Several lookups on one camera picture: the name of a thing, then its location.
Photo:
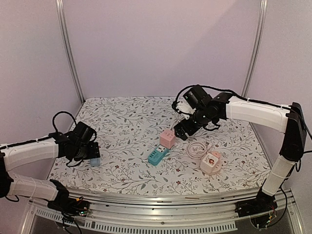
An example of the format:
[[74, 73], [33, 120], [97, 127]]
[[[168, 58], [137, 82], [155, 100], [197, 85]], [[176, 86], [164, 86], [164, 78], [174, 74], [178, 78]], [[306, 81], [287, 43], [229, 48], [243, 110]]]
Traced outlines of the teal power strip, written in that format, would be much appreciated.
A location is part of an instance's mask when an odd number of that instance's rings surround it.
[[158, 145], [148, 156], [148, 162], [153, 166], [157, 166], [169, 152], [169, 149]]

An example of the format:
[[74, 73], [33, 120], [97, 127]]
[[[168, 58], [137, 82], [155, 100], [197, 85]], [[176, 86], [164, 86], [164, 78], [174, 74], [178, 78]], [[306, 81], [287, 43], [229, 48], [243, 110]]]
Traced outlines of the white cube socket adapter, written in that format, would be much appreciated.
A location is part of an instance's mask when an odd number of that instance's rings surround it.
[[200, 162], [200, 169], [206, 174], [209, 174], [213, 171], [213, 169], [216, 167], [217, 163], [219, 161], [219, 158], [216, 156], [208, 153], [206, 154], [201, 162]]

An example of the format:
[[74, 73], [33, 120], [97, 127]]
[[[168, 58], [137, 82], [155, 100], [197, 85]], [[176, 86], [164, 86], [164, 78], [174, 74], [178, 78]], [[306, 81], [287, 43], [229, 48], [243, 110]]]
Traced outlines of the pink round power socket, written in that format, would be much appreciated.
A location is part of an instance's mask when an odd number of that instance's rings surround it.
[[216, 167], [215, 167], [215, 168], [213, 169], [213, 171], [212, 171], [211, 173], [209, 173], [208, 175], [211, 175], [211, 174], [213, 174], [214, 172], [216, 172], [216, 171], [219, 169], [219, 167], [220, 167], [220, 159], [219, 159], [219, 161], [218, 161]]

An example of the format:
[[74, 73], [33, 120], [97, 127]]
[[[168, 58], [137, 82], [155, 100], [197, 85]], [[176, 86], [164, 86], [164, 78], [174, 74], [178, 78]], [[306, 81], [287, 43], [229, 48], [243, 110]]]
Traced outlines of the pink cube socket adapter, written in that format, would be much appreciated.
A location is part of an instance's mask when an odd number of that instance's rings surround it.
[[166, 129], [160, 134], [159, 143], [161, 146], [167, 149], [171, 149], [175, 143], [175, 140], [176, 140], [176, 136], [175, 136], [174, 131], [170, 129]]

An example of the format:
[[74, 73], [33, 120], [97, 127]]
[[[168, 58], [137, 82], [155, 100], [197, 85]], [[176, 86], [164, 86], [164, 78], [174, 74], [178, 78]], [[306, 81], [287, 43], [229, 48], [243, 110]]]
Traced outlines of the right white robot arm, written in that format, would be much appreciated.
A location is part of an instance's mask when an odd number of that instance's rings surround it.
[[172, 109], [184, 119], [175, 126], [175, 135], [183, 140], [199, 129], [219, 129], [220, 120], [240, 120], [253, 125], [262, 148], [272, 165], [258, 198], [252, 202], [255, 212], [261, 213], [271, 204], [285, 180], [289, 178], [295, 163], [299, 162], [310, 136], [302, 105], [275, 104], [243, 97], [233, 90], [208, 85], [190, 85], [178, 92]]

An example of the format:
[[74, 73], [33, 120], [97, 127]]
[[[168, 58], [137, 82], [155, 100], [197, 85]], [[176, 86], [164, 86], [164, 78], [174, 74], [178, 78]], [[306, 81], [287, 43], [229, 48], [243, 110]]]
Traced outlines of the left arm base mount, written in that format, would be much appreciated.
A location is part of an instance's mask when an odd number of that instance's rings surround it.
[[81, 196], [79, 198], [69, 197], [69, 191], [59, 181], [51, 179], [57, 190], [57, 195], [54, 200], [48, 201], [47, 207], [59, 212], [63, 212], [70, 216], [84, 216], [90, 210], [90, 202], [84, 200]]

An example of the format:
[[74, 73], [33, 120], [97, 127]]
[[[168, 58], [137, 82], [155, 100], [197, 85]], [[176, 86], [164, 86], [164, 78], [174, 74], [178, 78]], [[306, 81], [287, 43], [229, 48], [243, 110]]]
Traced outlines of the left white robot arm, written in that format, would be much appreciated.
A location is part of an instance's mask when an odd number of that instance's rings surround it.
[[54, 180], [39, 180], [13, 173], [17, 167], [33, 162], [65, 158], [71, 167], [98, 158], [97, 133], [90, 126], [79, 122], [73, 130], [63, 134], [55, 131], [49, 135], [25, 142], [3, 145], [0, 148], [0, 196], [39, 198], [53, 203], [63, 212], [73, 204], [68, 190]]

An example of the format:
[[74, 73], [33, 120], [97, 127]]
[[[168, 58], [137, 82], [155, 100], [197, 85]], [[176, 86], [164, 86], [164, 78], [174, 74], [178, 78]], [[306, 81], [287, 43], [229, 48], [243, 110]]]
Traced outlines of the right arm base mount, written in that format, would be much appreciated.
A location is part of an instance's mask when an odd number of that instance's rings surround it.
[[267, 195], [262, 191], [261, 187], [255, 198], [236, 202], [234, 211], [238, 213], [239, 217], [244, 217], [268, 212], [276, 208], [277, 202], [275, 196]]

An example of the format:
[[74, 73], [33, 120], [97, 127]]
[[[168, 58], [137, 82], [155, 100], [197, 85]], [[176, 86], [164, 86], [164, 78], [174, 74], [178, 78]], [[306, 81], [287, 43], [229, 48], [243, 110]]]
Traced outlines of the orange usb charger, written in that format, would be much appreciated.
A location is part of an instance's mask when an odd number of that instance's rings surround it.
[[217, 151], [211, 151], [210, 153], [219, 159], [221, 158], [221, 154]]

